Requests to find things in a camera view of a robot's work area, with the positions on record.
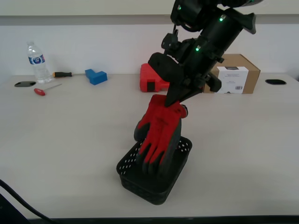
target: red screwdriver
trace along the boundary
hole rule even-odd
[[[56,86],[59,86],[59,85],[62,85],[62,84],[54,85],[54,86],[52,86],[52,87],[50,87],[50,88],[47,88],[47,89],[44,89],[44,90],[41,90],[41,89],[34,89],[34,92],[36,92],[37,95],[45,96],[45,95],[46,95],[45,90],[52,89],[52,88],[54,88],[54,87],[56,87]]]

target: black basket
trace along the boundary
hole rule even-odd
[[[141,166],[136,164],[136,156],[141,145],[142,142],[137,142],[122,158],[117,164],[117,173],[125,189],[152,204],[163,204],[187,162],[192,143],[189,139],[181,137],[172,158],[170,171],[163,179],[143,174]]]

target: cable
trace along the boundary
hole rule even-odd
[[[58,224],[58,222],[46,217],[42,213],[38,212],[34,208],[32,208],[23,198],[21,198],[11,187],[9,187],[4,181],[0,180],[0,186],[6,190],[12,197],[14,197],[21,205],[23,205],[26,209],[31,211],[33,214],[39,216],[41,219],[51,223]]]

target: plastic bottle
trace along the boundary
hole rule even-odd
[[[45,58],[42,51],[34,44],[33,41],[27,42],[28,45],[28,58],[32,64],[34,75],[38,83],[48,83],[53,79],[48,69],[46,68]]]

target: table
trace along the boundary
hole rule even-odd
[[[281,78],[284,86],[265,83]],[[52,218],[296,215],[299,207],[299,83],[262,74],[252,95],[200,94],[185,102],[191,156],[167,201],[125,190],[116,165],[152,93],[137,75],[97,86],[83,75],[41,97],[36,86],[0,86],[0,178]],[[33,214],[0,189],[25,217]]]

